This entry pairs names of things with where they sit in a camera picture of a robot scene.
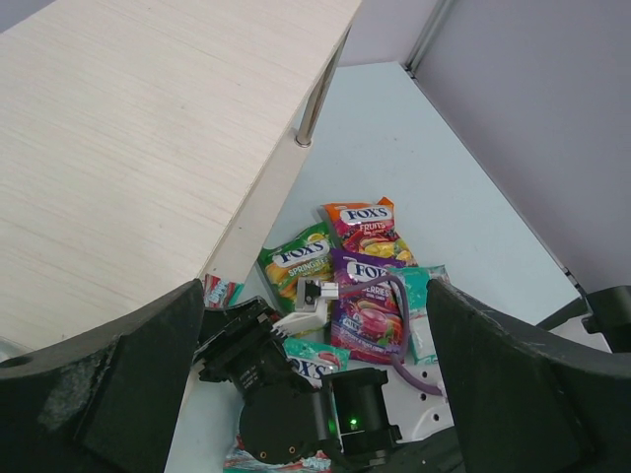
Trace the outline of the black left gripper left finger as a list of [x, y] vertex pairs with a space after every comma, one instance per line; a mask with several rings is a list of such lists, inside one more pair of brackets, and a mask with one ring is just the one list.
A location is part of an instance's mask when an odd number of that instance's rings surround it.
[[202, 316], [192, 280], [3, 362], [2, 471], [164, 471]]

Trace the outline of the teal Fox's mint candy bag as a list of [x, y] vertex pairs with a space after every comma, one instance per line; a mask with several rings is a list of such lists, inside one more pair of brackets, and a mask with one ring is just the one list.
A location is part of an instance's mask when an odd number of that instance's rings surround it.
[[287, 338], [283, 348], [297, 373], [316, 388], [324, 376], [345, 372], [350, 360], [347, 349], [304, 339]]

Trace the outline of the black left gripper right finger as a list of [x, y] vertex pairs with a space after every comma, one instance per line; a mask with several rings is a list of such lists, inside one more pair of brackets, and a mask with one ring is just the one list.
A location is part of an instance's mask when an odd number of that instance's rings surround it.
[[431, 334], [468, 472], [627, 472], [630, 356], [429, 282]]

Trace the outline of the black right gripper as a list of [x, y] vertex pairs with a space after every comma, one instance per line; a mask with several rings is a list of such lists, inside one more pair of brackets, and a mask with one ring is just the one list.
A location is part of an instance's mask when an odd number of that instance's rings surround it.
[[203, 312], [193, 361], [203, 382], [231, 382], [240, 394], [276, 387], [293, 394], [316, 389], [298, 374], [273, 327], [275, 310], [261, 297]]

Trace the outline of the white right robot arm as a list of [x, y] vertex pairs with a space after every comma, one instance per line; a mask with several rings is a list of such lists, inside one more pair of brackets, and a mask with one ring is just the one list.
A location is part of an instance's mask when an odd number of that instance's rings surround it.
[[403, 441], [384, 370], [347, 370], [329, 346], [289, 336], [261, 298], [203, 313], [195, 360], [205, 382], [243, 399], [228, 472], [461, 472], [456, 432]]

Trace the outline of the teal cherry mint candy bag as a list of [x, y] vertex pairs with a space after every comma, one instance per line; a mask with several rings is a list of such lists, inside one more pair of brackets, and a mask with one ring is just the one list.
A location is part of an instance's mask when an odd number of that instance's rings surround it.
[[243, 283], [206, 274], [203, 278], [203, 301], [206, 308], [225, 308], [237, 303]]

